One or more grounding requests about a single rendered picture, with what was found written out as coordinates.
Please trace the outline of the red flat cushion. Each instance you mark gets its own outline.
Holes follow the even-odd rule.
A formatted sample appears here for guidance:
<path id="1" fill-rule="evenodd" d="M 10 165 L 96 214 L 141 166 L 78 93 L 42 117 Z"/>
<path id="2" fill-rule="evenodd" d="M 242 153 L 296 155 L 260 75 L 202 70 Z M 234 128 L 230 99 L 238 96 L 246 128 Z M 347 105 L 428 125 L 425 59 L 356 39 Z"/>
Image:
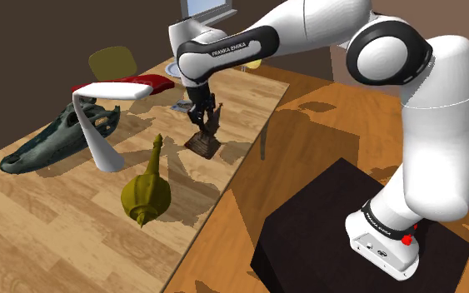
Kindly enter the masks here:
<path id="1" fill-rule="evenodd" d="M 85 97 L 136 100 L 173 87 L 175 87 L 175 83 L 172 80 L 157 74 L 148 74 L 86 83 L 72 87 L 72 93 Z"/>

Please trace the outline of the light wooden table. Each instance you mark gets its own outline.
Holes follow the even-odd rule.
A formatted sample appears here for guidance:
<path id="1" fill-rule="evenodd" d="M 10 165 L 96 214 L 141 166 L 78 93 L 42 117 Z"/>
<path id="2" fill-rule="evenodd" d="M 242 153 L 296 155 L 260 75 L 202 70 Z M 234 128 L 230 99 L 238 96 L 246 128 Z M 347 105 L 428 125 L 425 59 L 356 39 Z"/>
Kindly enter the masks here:
<path id="1" fill-rule="evenodd" d="M 212 76 L 210 87 L 222 106 L 211 159 L 185 146 L 197 129 L 173 109 L 186 97 L 177 83 L 120 102 L 109 142 L 124 158 L 121 171 L 99 171 L 89 151 L 22 175 L 0 170 L 0 293 L 160 293 L 287 90 L 234 69 Z M 139 226 L 120 194 L 145 171 L 156 136 L 172 203 Z M 16 149 L 4 147 L 0 161 Z"/>

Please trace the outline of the dark green crocodile skull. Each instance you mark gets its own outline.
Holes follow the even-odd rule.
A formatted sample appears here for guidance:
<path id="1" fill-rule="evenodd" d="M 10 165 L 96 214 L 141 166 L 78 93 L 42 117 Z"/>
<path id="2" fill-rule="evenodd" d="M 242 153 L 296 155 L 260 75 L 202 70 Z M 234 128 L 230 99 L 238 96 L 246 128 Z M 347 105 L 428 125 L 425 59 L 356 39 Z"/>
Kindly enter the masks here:
<path id="1" fill-rule="evenodd" d="M 81 99 L 80 103 L 83 113 L 102 137 L 106 138 L 115 131 L 120 119 L 120 106 L 109 111 L 97 105 L 95 98 Z M 10 174 L 36 171 L 85 148 L 87 141 L 70 102 L 45 129 L 14 153 L 5 156 L 0 162 L 0 170 Z"/>

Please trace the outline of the small blue grey booklet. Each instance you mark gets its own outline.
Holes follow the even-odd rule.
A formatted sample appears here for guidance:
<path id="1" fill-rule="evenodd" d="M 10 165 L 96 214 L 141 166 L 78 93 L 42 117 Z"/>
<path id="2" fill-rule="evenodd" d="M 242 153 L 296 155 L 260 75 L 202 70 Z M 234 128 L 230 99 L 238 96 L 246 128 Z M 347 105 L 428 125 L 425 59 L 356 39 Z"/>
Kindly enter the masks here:
<path id="1" fill-rule="evenodd" d="M 190 100 L 178 100 L 174 105 L 171 106 L 172 110 L 178 112 L 187 113 L 193 106 L 192 101 Z"/>

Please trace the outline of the olive green chair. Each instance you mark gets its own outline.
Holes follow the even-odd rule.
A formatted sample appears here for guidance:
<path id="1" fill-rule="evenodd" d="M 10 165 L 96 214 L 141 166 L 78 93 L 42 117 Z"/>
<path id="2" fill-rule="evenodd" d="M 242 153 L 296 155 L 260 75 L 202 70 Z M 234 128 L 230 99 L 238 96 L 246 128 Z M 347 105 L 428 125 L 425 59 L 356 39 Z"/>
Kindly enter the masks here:
<path id="1" fill-rule="evenodd" d="M 130 77 L 137 72 L 132 52 L 124 46 L 98 50 L 88 58 L 88 65 L 98 81 Z"/>

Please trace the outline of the olive yellow gourd-shaped ornament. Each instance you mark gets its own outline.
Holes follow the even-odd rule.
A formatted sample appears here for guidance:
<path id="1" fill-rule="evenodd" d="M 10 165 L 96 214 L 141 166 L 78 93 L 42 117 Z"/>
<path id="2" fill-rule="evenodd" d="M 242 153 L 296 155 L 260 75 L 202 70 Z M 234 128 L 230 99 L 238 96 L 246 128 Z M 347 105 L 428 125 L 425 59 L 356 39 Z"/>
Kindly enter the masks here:
<path id="1" fill-rule="evenodd" d="M 170 185 L 159 174 L 161 149 L 162 136 L 158 134 L 145 172 L 135 176 L 122 189 L 122 208 L 140 227 L 157 219 L 171 204 Z"/>

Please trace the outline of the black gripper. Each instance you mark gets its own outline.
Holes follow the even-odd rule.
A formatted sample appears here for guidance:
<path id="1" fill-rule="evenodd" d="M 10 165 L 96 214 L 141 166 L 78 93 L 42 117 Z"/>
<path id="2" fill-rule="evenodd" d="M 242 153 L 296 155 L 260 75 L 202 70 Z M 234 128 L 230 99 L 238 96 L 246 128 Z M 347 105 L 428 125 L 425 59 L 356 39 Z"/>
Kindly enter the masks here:
<path id="1" fill-rule="evenodd" d="M 216 100 L 211 93 L 207 82 L 197 87 L 186 87 L 187 95 L 192 102 L 192 107 L 187 115 L 191 122 L 196 125 L 203 125 L 204 113 L 207 113 L 207 129 L 213 129 L 217 125 L 217 114 L 215 112 Z"/>

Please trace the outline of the dark brown figure statue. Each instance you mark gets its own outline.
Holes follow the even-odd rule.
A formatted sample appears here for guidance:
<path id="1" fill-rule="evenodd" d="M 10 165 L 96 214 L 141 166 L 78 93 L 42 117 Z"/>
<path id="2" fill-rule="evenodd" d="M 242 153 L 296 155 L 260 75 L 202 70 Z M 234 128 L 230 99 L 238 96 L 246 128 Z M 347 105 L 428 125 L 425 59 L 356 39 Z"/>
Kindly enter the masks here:
<path id="1" fill-rule="evenodd" d="M 207 132 L 199 131 L 196 132 L 184 146 L 202 156 L 208 160 L 212 159 L 219 147 L 221 146 L 220 141 L 215 138 L 215 134 L 220 127 L 219 120 L 221 115 L 222 103 L 218 104 L 218 108 L 215 110 L 217 114 L 217 125 L 213 129 L 208 129 Z"/>

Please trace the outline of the window with grey frame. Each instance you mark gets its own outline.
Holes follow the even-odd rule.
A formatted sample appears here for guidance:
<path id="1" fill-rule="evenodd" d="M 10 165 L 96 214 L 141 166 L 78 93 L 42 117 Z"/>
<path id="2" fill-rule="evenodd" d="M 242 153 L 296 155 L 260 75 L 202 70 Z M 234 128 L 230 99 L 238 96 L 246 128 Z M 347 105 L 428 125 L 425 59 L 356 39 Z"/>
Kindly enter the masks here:
<path id="1" fill-rule="evenodd" d="M 180 0 L 183 17 L 192 17 L 204 25 L 216 24 L 237 13 L 232 0 Z"/>

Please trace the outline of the white desk lamp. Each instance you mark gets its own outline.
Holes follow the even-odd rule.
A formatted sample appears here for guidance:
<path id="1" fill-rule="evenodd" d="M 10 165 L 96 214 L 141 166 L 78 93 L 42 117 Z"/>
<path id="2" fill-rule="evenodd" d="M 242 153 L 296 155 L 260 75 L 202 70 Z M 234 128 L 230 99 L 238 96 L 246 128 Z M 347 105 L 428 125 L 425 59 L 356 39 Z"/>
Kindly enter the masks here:
<path id="1" fill-rule="evenodd" d="M 72 103 L 83 135 L 97 168 L 105 172 L 121 171 L 123 157 L 107 142 L 88 120 L 80 104 L 81 97 L 109 100 L 139 100 L 153 91 L 150 85 L 129 82 L 95 82 L 81 87 L 72 93 Z"/>

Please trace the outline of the black robot stand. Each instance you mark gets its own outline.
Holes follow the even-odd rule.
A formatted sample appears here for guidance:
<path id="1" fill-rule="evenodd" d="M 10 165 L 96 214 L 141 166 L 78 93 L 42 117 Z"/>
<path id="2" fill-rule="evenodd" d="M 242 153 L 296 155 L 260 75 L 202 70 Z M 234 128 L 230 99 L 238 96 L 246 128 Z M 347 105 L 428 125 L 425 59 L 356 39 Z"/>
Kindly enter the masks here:
<path id="1" fill-rule="evenodd" d="M 350 247 L 346 217 L 382 188 L 339 159 L 269 215 L 251 262 L 269 292 L 455 293 L 469 243 L 437 222 L 419 224 L 422 257 L 406 281 L 396 281 Z"/>

